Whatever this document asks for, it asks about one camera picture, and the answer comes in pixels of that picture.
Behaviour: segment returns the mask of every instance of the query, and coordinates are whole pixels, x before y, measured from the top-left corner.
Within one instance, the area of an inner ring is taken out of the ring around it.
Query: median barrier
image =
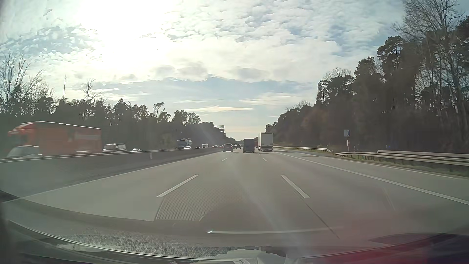
[[[221,151],[220,148],[155,150],[0,161],[0,190],[25,197],[75,183]]]

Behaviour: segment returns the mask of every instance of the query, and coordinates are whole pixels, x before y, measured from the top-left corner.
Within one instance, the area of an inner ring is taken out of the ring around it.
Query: sky
[[[398,0],[6,0],[0,53],[27,55],[56,97],[92,78],[111,104],[163,101],[242,140],[376,55],[403,15]]]

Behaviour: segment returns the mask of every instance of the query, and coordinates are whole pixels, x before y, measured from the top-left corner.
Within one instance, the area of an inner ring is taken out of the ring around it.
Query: forest
[[[128,149],[167,149],[190,138],[193,146],[203,143],[236,143],[213,123],[201,123],[195,113],[177,110],[173,115],[159,102],[149,109],[120,99],[116,104],[93,89],[93,79],[82,84],[82,99],[55,98],[44,81],[43,71],[28,75],[29,63],[22,54],[5,54],[0,63],[0,149],[8,150],[7,132],[21,123],[48,121],[101,128],[102,142],[126,143]]]
[[[265,130],[274,142],[347,150],[469,151],[469,17],[453,0],[404,0],[405,16],[352,72],[336,68]]]

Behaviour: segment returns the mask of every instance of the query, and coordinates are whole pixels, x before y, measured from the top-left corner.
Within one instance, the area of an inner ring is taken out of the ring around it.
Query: truck
[[[259,151],[272,151],[273,148],[273,133],[271,132],[262,132],[259,134],[258,138],[258,150]]]
[[[101,129],[95,127],[34,121],[8,131],[7,151],[36,146],[42,156],[101,153]]]
[[[184,147],[187,147],[187,146],[190,146],[190,145],[192,145],[192,140],[190,140],[190,139],[181,139],[181,140],[177,141],[177,148],[178,149],[184,148]]]

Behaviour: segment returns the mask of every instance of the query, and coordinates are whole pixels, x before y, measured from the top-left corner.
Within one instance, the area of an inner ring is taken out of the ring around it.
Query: dashed white line
[[[285,175],[280,176],[282,176],[282,178],[284,178],[301,196],[303,196],[303,198],[309,198],[309,196],[302,189],[300,189],[293,181],[291,181]]]
[[[187,183],[188,181],[192,180],[193,178],[195,178],[195,177],[197,177],[197,176],[199,176],[199,175],[196,174],[196,175],[190,177],[189,179],[187,179],[187,180],[185,180],[185,181],[179,183],[178,185],[176,185],[176,186],[172,187],[171,189],[165,191],[164,193],[158,195],[157,197],[163,197],[163,196],[165,196],[166,194],[168,194],[168,193],[170,193],[170,192],[176,190],[177,188],[181,187],[183,184]]]

